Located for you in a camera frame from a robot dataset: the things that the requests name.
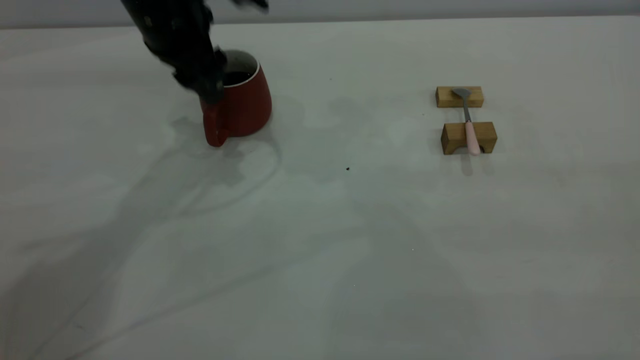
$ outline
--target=pink spoon handle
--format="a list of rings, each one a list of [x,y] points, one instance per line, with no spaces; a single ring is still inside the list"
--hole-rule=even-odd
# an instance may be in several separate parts
[[[473,156],[480,155],[480,145],[478,145],[476,130],[474,130],[473,123],[471,121],[467,121],[465,123],[465,128],[467,129],[467,148],[469,149],[469,154]]]

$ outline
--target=robotic arm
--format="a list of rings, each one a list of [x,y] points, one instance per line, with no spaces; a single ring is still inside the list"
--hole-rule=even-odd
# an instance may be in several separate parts
[[[268,11],[266,0],[233,0]],[[148,49],[175,68],[180,85],[208,104],[223,97],[225,54],[211,45],[213,14],[204,0],[122,0]]]

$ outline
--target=dark liquid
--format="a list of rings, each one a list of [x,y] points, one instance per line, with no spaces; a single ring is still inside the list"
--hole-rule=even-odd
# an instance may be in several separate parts
[[[225,73],[225,79],[223,80],[225,86],[231,86],[240,84],[249,80],[251,73],[244,71],[232,71]]]

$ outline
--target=white tabletop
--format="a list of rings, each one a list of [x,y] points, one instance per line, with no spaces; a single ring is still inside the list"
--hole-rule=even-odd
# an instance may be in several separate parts
[[[136,29],[0,31],[0,358],[636,360],[638,34],[215,26],[274,112],[213,149]],[[453,85],[493,154],[442,154]]]

